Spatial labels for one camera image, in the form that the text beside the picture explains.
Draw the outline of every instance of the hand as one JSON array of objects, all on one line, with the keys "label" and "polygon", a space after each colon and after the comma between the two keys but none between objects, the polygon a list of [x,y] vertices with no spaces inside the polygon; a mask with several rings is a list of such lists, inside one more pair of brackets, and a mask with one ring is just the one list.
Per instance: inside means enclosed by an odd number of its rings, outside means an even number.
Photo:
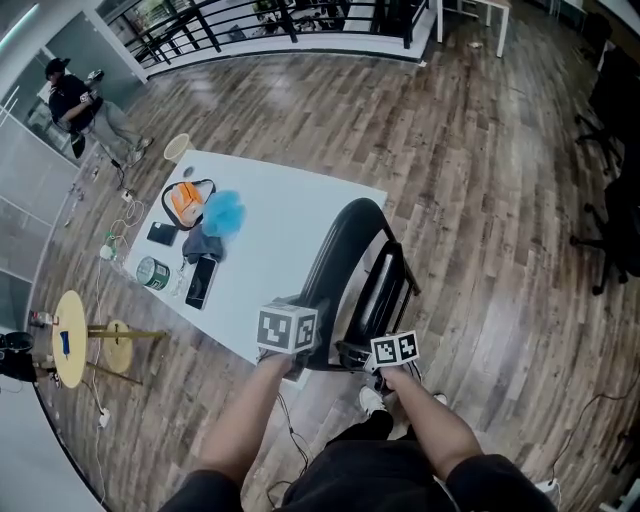
[{"label": "hand", "polygon": [[396,389],[398,378],[407,375],[407,372],[402,369],[402,366],[385,366],[380,368],[380,375],[382,375],[387,387],[393,391]]},{"label": "hand", "polygon": [[291,354],[264,351],[260,354],[258,368],[268,368],[276,372],[281,377],[284,377],[293,366],[293,358],[294,356]]}]

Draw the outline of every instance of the chair backrest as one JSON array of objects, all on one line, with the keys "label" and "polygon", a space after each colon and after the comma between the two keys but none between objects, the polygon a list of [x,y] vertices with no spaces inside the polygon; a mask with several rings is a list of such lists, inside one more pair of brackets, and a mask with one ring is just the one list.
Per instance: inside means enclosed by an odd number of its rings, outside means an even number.
[{"label": "chair backrest", "polygon": [[605,53],[589,103],[596,115],[623,142],[640,135],[640,66],[622,48]]},{"label": "chair backrest", "polygon": [[309,358],[309,368],[326,366],[340,300],[358,262],[380,231],[395,241],[382,210],[367,198],[345,206],[329,228],[296,301],[311,308],[322,304],[320,345]]},{"label": "chair backrest", "polygon": [[[389,240],[378,254],[360,292],[344,343],[367,350],[373,338],[389,332],[389,323],[398,306],[406,278],[402,245]],[[344,366],[352,366],[344,356],[340,358],[340,362]]]},{"label": "chair backrest", "polygon": [[640,196],[623,178],[605,189],[607,228],[613,242],[616,264],[631,275],[640,276]]}]

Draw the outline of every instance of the gray pants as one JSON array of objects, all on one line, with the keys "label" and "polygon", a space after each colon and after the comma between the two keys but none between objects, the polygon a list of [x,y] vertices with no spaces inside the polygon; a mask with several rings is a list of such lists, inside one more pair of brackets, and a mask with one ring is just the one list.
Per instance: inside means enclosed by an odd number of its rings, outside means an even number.
[{"label": "gray pants", "polygon": [[129,161],[130,154],[142,149],[142,135],[131,126],[129,118],[115,103],[104,101],[94,120],[82,133],[96,139],[120,165]]}]

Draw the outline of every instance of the black sleeve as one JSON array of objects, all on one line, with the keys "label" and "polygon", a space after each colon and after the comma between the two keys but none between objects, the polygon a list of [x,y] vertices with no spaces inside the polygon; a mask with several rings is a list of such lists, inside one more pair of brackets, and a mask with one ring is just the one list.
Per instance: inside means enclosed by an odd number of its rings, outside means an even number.
[{"label": "black sleeve", "polygon": [[242,512],[240,489],[217,471],[194,471],[160,512]]},{"label": "black sleeve", "polygon": [[67,113],[69,110],[67,107],[67,102],[59,94],[54,92],[49,96],[49,110],[56,121]]},{"label": "black sleeve", "polygon": [[549,498],[502,455],[478,455],[449,474],[447,488],[462,512],[556,512]]}]

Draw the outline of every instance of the white desk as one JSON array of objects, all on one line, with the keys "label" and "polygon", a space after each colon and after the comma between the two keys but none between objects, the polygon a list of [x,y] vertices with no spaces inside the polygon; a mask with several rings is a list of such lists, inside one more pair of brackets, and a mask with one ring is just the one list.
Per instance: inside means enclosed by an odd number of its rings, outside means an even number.
[{"label": "white desk", "polygon": [[[387,193],[322,174],[204,151],[185,153],[163,189],[184,181],[182,173],[188,166],[195,168],[188,180],[210,178],[217,190],[240,194],[247,208],[244,225],[225,241],[226,258],[218,266],[202,311],[187,306],[185,297],[148,290],[202,332],[255,363],[260,306],[302,291],[324,237],[342,208],[360,197],[382,208]],[[131,246],[125,268],[132,275],[144,256],[153,256],[172,271],[182,264],[187,233],[178,233],[171,247],[150,242],[147,234],[153,222],[171,224],[159,196]],[[185,270],[188,283],[194,268],[190,265]]]},{"label": "white desk", "polygon": [[628,0],[597,0],[597,2],[617,16],[629,30],[640,36],[640,14]]}]

